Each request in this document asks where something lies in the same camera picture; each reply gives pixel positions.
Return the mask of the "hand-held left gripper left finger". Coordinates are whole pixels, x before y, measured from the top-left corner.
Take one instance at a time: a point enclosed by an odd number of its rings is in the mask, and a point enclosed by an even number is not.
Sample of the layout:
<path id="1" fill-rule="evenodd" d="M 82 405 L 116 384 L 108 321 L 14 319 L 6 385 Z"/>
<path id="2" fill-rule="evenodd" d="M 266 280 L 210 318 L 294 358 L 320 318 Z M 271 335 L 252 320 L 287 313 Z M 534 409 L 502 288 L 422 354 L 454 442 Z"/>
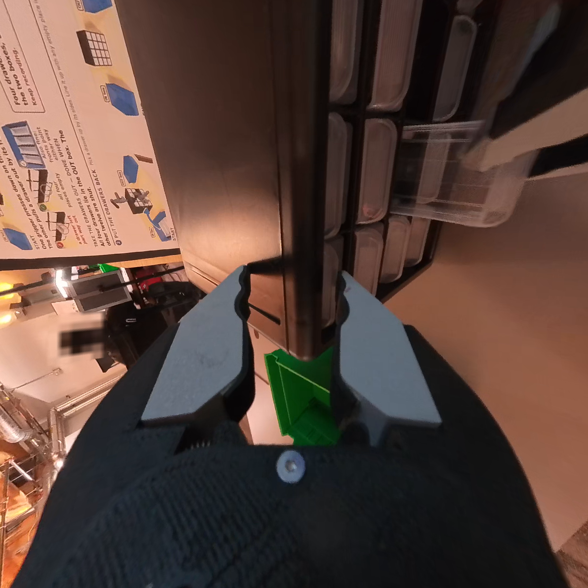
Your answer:
<path id="1" fill-rule="evenodd" d="M 249 267 L 240 266 L 180 320 L 143 425 L 218 425 L 246 416 L 254 401 L 250 294 Z"/>

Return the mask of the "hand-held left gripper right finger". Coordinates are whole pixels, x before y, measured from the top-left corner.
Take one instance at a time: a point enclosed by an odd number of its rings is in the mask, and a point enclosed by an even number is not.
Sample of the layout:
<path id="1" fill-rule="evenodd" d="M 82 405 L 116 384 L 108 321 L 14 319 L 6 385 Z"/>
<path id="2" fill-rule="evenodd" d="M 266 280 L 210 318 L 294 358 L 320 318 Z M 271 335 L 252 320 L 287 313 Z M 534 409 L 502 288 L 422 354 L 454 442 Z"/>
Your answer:
<path id="1" fill-rule="evenodd" d="M 333 351 L 333 416 L 343 435 L 385 444 L 395 426 L 442 424 L 403 323 L 340 272 Z"/>

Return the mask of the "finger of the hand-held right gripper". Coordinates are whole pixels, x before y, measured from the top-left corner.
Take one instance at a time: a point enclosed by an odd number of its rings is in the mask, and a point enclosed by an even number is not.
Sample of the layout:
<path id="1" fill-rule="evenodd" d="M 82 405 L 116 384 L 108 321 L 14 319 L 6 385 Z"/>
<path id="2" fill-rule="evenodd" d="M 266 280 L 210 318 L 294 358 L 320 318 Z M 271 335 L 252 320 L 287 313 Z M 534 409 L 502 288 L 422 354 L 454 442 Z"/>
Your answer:
<path id="1" fill-rule="evenodd" d="M 584 137 L 579 136 L 565 142 L 584 142 Z M 465 155 L 465 167 L 474 171 L 488 171 L 496 166 L 501 166 L 514 161 L 520 156 L 534 155 L 546 147 L 559 145 L 541 145 L 538 136 L 522 136 L 514 132 L 492 139 L 489 136 L 481 136 Z"/>
<path id="2" fill-rule="evenodd" d="M 565 142 L 541 149 L 529 180 L 562 178 L 587 173 L 587 143 Z"/>

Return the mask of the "clear plastic drawer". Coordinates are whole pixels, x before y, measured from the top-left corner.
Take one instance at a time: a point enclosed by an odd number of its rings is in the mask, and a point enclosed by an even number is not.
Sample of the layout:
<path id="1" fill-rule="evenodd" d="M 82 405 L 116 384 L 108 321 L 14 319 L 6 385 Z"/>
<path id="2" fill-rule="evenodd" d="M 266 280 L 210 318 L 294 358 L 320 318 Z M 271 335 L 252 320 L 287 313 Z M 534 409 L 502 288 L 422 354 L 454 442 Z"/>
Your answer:
<path id="1" fill-rule="evenodd" d="M 474 228 L 508 220 L 539 150 L 482 171 L 473 161 L 483 121 L 404 126 L 389 212 Z"/>

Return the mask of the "green plastic bin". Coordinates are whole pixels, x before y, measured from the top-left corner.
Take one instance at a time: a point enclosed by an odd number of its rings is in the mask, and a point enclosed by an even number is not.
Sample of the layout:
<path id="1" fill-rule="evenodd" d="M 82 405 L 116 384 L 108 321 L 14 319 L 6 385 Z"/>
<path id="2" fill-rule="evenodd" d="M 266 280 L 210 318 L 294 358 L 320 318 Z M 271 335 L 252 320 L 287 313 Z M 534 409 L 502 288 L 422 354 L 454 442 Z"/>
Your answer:
<path id="1" fill-rule="evenodd" d="M 296 446 L 333 446 L 341 432 L 330 405 L 333 348 L 305 362 L 282 349 L 264 356 L 282 436 Z"/>

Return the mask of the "black drawer cabinet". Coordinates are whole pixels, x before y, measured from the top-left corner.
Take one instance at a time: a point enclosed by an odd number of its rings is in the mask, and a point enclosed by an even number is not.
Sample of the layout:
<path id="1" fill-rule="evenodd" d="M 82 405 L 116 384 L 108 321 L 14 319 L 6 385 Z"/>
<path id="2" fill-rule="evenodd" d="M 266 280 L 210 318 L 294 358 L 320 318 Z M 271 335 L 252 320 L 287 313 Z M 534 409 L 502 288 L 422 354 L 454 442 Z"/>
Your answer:
<path id="1" fill-rule="evenodd" d="M 476 44 L 443 122 L 483 121 L 489 136 L 561 1 L 459 6 L 478 23 Z M 117 9 L 189 278 L 209 292 L 253 264 L 250 324 L 297 358 L 318 356 L 334 335 L 321 326 L 332 1 Z M 403 251 L 420 263 L 377 289 L 382 302 L 431 264 L 441 224 L 392 214 L 411 219 Z"/>

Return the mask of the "grey rectangular panel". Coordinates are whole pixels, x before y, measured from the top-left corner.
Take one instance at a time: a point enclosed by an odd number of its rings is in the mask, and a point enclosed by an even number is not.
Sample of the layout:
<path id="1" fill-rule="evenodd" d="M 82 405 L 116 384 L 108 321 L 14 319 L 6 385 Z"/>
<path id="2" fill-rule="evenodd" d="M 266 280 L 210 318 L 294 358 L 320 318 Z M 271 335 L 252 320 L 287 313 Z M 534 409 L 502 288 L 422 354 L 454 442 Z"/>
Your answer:
<path id="1" fill-rule="evenodd" d="M 70 281 L 68 290 L 79 312 L 100 312 L 132 301 L 127 282 L 126 270 L 116 268 Z"/>

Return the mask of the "printed instruction poster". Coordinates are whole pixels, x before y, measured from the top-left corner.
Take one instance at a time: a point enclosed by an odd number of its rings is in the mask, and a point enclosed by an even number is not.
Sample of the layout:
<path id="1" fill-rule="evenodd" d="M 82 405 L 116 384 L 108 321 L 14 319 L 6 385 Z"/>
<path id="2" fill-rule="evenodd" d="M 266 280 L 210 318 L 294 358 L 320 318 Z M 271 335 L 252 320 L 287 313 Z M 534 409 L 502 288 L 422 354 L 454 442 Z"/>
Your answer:
<path id="1" fill-rule="evenodd" d="M 1 270 L 179 254 L 114 1 L 1 1 Z"/>

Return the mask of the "silver ventilation duct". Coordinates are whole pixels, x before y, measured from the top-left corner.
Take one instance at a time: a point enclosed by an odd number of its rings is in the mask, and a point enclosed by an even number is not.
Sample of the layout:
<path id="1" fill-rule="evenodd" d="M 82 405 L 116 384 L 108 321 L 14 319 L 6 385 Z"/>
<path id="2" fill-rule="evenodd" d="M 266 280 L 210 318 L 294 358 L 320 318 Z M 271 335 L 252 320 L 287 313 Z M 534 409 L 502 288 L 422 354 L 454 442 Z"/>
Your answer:
<path id="1" fill-rule="evenodd" d="M 26 444 L 34 453 L 46 457 L 61 469 L 67 456 L 67 422 L 103 398 L 90 390 L 49 409 L 46 424 L 41 422 L 5 386 L 1 386 L 1 439 L 11 444 Z"/>

